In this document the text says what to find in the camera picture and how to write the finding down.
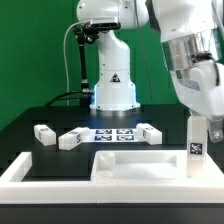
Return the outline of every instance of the robot logo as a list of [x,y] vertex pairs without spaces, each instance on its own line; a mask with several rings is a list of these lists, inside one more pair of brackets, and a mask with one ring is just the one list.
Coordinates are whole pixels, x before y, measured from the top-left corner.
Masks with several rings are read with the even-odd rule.
[[110,82],[121,82],[117,73],[114,74],[114,76],[112,77],[112,79],[110,80]]

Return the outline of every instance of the white cube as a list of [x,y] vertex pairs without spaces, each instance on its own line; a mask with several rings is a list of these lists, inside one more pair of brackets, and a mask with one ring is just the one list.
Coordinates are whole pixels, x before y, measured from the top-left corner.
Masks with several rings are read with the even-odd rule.
[[34,126],[35,137],[45,146],[56,144],[56,133],[46,125]]
[[162,144],[162,132],[150,124],[138,124],[136,126],[138,135],[146,139],[150,145]]
[[71,150],[82,143],[82,136],[90,133],[89,128],[76,128],[58,138],[59,149]]

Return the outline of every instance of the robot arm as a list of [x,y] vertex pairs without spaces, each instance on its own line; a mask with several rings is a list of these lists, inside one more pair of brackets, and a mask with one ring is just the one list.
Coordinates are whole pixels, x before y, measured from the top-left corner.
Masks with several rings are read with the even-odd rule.
[[[190,108],[192,115],[207,119],[212,141],[222,140],[224,67],[216,62],[221,51],[212,0],[81,0],[77,15],[79,20],[90,20],[92,24],[114,18],[122,29],[135,28],[135,3],[140,25],[148,21],[146,5],[152,9],[152,28],[161,32],[165,62],[180,102]],[[216,4],[223,7],[223,0],[216,0]],[[130,78],[123,79],[130,77],[128,47],[120,44],[111,31],[108,35],[100,33],[97,42],[100,81],[94,107],[111,111],[138,107],[133,83]]]
[[218,142],[223,139],[224,67],[216,62],[221,50],[211,3],[152,0],[149,5],[159,23],[165,62],[180,102],[192,115],[207,118],[210,138]]

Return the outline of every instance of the black table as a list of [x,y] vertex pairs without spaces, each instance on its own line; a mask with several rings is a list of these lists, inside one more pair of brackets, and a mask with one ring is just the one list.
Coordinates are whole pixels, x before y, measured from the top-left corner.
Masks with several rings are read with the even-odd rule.
[[[24,181],[89,180],[96,151],[185,149],[188,109],[182,105],[142,106],[126,117],[90,114],[80,107],[35,107],[25,111],[0,133],[0,171],[24,151],[32,151],[33,166]],[[163,144],[85,143],[71,151],[44,147],[33,127],[46,124],[57,137],[76,128],[135,128],[149,123],[163,132]],[[209,141],[208,153],[224,168],[224,144]],[[54,204],[0,205],[0,223],[223,223],[224,204]]]

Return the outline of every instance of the green backdrop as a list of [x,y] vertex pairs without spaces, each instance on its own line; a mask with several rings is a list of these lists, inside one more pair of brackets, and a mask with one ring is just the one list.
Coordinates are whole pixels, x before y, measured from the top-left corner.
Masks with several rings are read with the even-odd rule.
[[[63,38],[76,18],[78,0],[0,1],[0,130],[30,107],[42,106],[66,91]],[[141,29],[150,70],[154,104],[178,102],[163,64],[159,36],[147,24]],[[131,78],[137,100],[150,104],[149,86],[137,30],[117,31],[131,48]],[[71,90],[80,88],[77,43],[67,42]],[[98,80],[96,45],[86,46],[87,72],[93,86]]]

